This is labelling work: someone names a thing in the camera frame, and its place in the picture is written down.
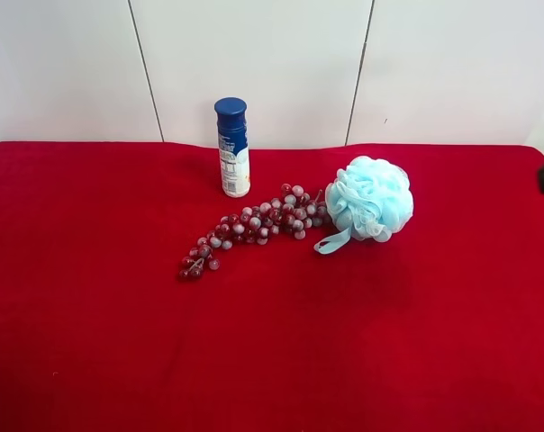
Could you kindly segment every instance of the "red fabric surface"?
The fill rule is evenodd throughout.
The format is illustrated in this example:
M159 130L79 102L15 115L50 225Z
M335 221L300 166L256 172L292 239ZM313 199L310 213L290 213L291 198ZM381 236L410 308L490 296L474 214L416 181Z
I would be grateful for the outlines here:
M221 252L176 283L221 216L325 187L357 155L411 179L385 244ZM0 431L544 431L538 151L357 145L216 150L0 144Z

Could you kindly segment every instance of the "bottle label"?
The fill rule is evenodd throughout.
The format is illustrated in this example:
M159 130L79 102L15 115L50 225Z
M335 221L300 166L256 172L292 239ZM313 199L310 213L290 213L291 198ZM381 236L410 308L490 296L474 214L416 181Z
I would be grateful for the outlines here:
M246 130L218 133L222 188L230 196L242 196L250 189L250 165Z

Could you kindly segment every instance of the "grape cluster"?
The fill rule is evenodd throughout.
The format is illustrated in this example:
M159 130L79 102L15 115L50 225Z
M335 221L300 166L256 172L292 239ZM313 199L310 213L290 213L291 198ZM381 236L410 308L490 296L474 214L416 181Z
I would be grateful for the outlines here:
M322 190L315 199L311 199L299 185L282 184L280 191L282 199L274 198L260 206L244 207L240 216L222 217L220 223L205 237L199 238L196 246L182 258L179 279L197 279L206 266L210 270L218 270L220 260L214 257L216 249L228 250L242 243L266 245L280 230L302 240L306 237L306 229L331 222L326 202L318 201Z

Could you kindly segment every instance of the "light blue loofah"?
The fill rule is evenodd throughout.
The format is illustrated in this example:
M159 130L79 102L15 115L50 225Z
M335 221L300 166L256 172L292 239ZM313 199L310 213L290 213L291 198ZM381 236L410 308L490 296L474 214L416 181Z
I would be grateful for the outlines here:
M353 237L388 241L413 216L408 175L387 160L355 158L339 169L326 188L326 206L341 233L318 242L314 249L330 254Z

